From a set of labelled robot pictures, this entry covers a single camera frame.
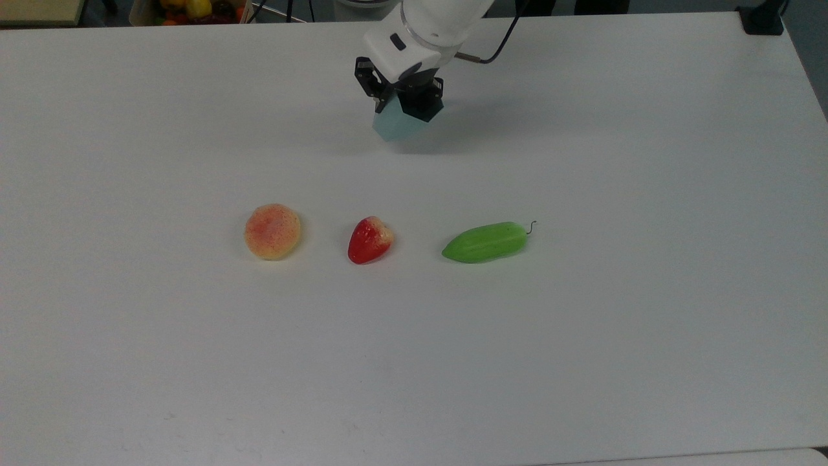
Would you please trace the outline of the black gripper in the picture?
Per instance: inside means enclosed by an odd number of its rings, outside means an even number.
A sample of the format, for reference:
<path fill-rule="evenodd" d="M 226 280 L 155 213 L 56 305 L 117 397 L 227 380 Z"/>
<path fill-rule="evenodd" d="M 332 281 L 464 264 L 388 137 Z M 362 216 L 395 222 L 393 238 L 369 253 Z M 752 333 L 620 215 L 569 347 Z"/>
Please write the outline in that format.
<path fill-rule="evenodd" d="M 354 77 L 370 98 L 380 100 L 390 88 L 387 120 L 429 123 L 444 108 L 444 80 L 435 76 L 409 76 L 388 83 L 369 57 L 359 56 L 354 63 Z"/>

